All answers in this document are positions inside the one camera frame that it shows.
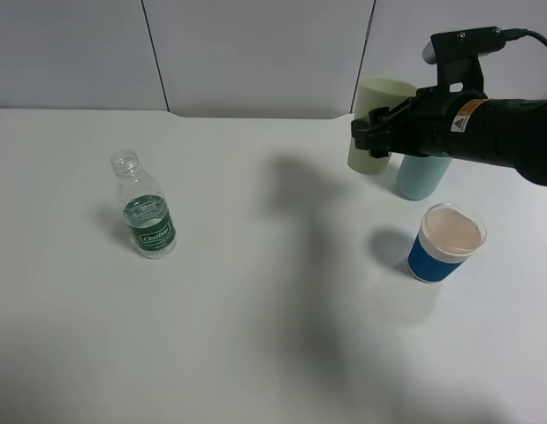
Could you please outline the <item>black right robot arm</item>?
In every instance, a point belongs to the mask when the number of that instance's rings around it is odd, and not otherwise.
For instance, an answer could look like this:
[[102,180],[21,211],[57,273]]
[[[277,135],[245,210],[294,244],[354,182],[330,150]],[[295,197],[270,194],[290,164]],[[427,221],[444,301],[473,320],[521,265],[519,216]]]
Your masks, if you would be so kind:
[[351,135],[358,149],[375,158],[399,153],[487,163],[547,186],[547,100],[422,88],[392,109],[355,119]]

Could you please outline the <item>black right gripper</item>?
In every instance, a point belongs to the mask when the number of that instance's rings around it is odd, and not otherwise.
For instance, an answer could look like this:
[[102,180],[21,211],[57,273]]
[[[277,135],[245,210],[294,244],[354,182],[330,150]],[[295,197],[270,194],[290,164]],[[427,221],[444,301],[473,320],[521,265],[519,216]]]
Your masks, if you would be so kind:
[[391,109],[375,108],[352,121],[354,145],[374,158],[390,153],[452,157],[445,128],[453,97],[449,89],[425,87]]

